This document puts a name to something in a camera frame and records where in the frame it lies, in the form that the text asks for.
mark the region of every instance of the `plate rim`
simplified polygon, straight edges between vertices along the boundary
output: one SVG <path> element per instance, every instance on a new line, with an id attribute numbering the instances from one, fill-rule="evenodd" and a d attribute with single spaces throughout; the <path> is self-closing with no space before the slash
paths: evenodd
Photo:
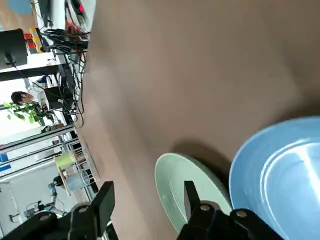
<path id="1" fill-rule="evenodd" d="M 154 181 L 155 181 L 156 191 L 157 191 L 158 197 L 160 199 L 162 208 L 164 209 L 165 214 L 167 215 L 168 219 L 170 220 L 171 224 L 173 225 L 173 227 L 177 233 L 180 231 L 180 229 L 177 229 L 177 227 L 174 225 L 174 223 L 172 222 L 172 219 L 170 218 L 170 216 L 167 213 L 167 210 L 165 208 L 163 200 L 160 196 L 160 192 L 159 192 L 159 188 L 158 188 L 158 184 L 157 184 L 157 178 L 156 178 L 157 166 L 159 165 L 159 162 L 161 161 L 161 159 L 163 159 L 167 156 L 179 157 L 179 158 L 183 159 L 184 161 L 188 161 L 189 163 L 193 164 L 195 167 L 197 167 L 198 169 L 203 171 L 204 174 L 213 182 L 213 184 L 216 186 L 218 191 L 221 193 L 221 195 L 223 196 L 223 198 L 225 200 L 225 203 L 230 208 L 230 211 L 233 210 L 230 194 L 228 193 L 227 188 L 223 185 L 221 180 L 208 167 L 206 167 L 204 164 L 202 164 L 200 161 L 198 161 L 197 159 L 195 159 L 192 156 L 181 154 L 181 153 L 176 153 L 176 152 L 166 152 L 166 153 L 162 154 L 161 156 L 159 156 L 159 158 L 157 159 L 157 161 L 155 163 Z"/>

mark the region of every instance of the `black monitor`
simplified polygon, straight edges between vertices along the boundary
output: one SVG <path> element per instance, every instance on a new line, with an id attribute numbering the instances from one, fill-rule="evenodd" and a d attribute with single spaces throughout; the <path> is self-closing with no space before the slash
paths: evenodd
<path id="1" fill-rule="evenodd" d="M 0 31 L 0 69 L 27 64 L 27 56 L 22 29 Z"/>

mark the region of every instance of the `potted plant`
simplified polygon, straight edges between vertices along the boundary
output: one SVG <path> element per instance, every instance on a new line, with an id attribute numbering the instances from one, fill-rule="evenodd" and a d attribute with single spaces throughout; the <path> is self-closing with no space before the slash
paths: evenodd
<path id="1" fill-rule="evenodd" d="M 28 118 L 29 122 L 33 124 L 35 122 L 41 122 L 43 117 L 48 115 L 36 102 L 25 103 L 24 105 L 4 102 L 3 105 L 8 108 L 8 119 L 12 119 L 12 116 L 16 116 L 18 119 L 23 121 Z"/>

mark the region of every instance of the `brown table surface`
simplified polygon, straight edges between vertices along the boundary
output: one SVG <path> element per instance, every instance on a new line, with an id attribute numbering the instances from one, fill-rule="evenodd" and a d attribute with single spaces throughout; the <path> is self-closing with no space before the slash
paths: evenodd
<path id="1" fill-rule="evenodd" d="M 174 239 L 154 181 L 165 152 L 228 173 L 242 143 L 320 107 L 315 0 L 100 0 L 84 75 L 84 127 L 115 182 L 120 239 Z"/>

